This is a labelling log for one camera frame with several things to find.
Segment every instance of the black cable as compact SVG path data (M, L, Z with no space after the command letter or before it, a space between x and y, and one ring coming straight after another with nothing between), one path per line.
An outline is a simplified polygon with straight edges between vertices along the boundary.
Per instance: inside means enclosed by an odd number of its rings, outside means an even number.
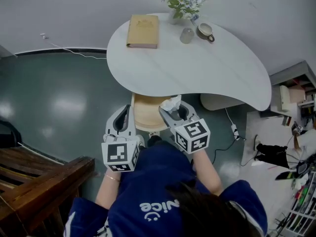
M234 136L236 136L237 138L236 138L236 140L237 139L239 139L239 138L241 138L241 139L243 139L244 141L246 141L247 139L246 138L244 138L244 137L242 137L242 136L240 136L240 135L235 135L235 133L236 132L238 132L238 130L237 129L235 129L235 131L234 131Z
M231 145L229 147L227 147L226 149L215 149L215 156L214 156L214 160L212 162L212 164L214 164L215 160L216 160L216 151L226 151L228 150L229 148L231 148L231 146L235 143L236 139L233 141L233 143L231 143Z
M249 161L246 162L245 165L240 164L242 167L245 167L252 159L255 159L255 157L251 158Z

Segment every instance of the flower vase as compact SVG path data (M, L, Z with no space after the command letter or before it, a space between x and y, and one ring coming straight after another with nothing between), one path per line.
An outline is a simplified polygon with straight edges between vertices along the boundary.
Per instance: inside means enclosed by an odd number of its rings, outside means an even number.
M171 9L168 16L168 23L171 25L176 25L179 23L180 18L173 18L174 14L176 14L175 9Z

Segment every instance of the forearm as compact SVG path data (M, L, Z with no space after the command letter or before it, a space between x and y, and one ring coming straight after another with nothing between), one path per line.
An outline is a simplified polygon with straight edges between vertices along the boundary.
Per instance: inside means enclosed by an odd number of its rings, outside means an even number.
M104 175L95 203L103 208L110 209L118 196L120 172L113 172L108 169Z
M197 170L197 178L212 194L220 195L223 191L222 182L206 151L201 150L194 153L193 161Z
M298 152L298 153L301 153L301 148L298 144L298 140L297 140L297 134L295 133L294 134L294 149Z

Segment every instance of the tan book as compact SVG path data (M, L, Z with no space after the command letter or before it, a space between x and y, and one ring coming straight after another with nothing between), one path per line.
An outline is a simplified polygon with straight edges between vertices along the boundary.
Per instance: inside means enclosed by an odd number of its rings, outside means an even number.
M132 15L129 22L127 47L157 48L159 19L153 15Z

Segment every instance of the wooden chair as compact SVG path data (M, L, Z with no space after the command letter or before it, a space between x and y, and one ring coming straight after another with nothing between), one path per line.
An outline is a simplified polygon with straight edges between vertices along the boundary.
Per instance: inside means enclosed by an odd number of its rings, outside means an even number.
M0 149L0 236L62 236L79 186L93 171L89 157L61 165L22 147Z

